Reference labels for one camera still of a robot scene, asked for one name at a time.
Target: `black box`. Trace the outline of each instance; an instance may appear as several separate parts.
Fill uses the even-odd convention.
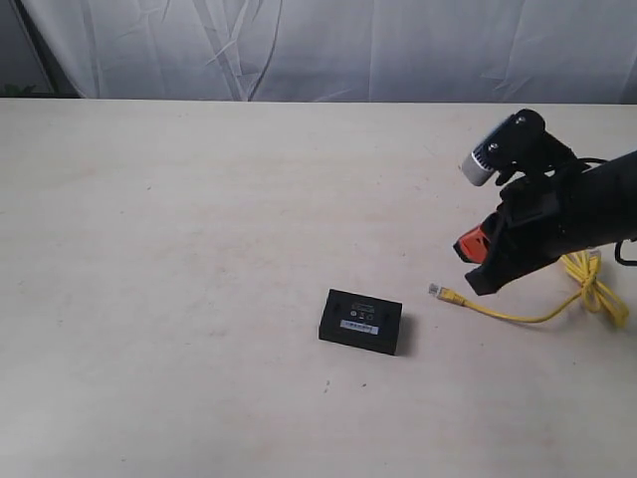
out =
[[[402,304],[329,290],[318,338],[382,354],[396,354]]]

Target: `tabletop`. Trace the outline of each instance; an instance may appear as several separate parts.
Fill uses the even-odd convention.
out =
[[[498,189],[458,165],[518,108],[0,101],[0,474],[634,476],[635,329],[427,294],[474,297],[451,246]],[[531,108],[637,148],[635,107]],[[398,356],[320,341],[330,288],[402,303]],[[575,290],[553,265],[479,302]]]

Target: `label sticker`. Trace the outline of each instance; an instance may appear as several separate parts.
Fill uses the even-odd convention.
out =
[[[367,324],[359,324],[352,321],[340,321],[340,326],[351,331],[365,332],[366,334],[378,335],[378,327],[369,326]]]

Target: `barcode label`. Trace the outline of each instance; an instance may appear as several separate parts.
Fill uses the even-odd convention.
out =
[[[340,321],[340,326],[351,331],[365,332],[366,334],[378,335],[378,327],[369,326],[367,324],[359,324],[352,321]]]

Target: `white curtain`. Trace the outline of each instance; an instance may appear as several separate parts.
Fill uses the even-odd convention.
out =
[[[90,98],[637,103],[634,0],[23,0]]]

